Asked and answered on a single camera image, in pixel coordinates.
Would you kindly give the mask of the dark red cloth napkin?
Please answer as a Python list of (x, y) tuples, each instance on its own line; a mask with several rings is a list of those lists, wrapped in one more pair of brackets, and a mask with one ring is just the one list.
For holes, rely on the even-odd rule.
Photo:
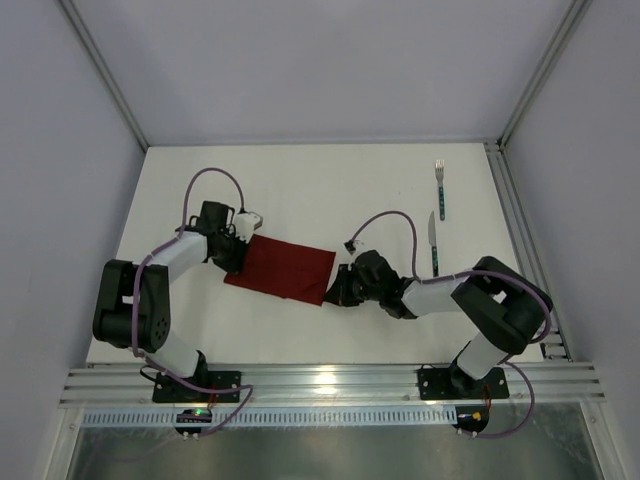
[(251, 291), (321, 306), (336, 253), (254, 235), (240, 273), (224, 283)]

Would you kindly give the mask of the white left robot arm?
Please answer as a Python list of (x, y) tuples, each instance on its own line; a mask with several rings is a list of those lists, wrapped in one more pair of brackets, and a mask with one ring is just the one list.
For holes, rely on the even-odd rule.
[(263, 218), (240, 208), (205, 201), (200, 213), (184, 217), (174, 237), (138, 263), (113, 259), (102, 272), (92, 323), (95, 340), (129, 350), (158, 370), (156, 385), (182, 387), (200, 395), (233, 395), (243, 387), (213, 382), (206, 356), (173, 331), (170, 288), (191, 268), (212, 262), (228, 274), (239, 274), (252, 237)]

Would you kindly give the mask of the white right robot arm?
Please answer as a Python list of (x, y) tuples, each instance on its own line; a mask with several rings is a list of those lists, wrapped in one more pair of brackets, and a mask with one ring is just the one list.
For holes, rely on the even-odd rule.
[(467, 271), (423, 280), (400, 276), (375, 250), (341, 264), (324, 301), (345, 308), (375, 302), (405, 320), (464, 313), (478, 333), (447, 369), (458, 398), (478, 394), (491, 369), (546, 334), (553, 310), (546, 292), (492, 256)]

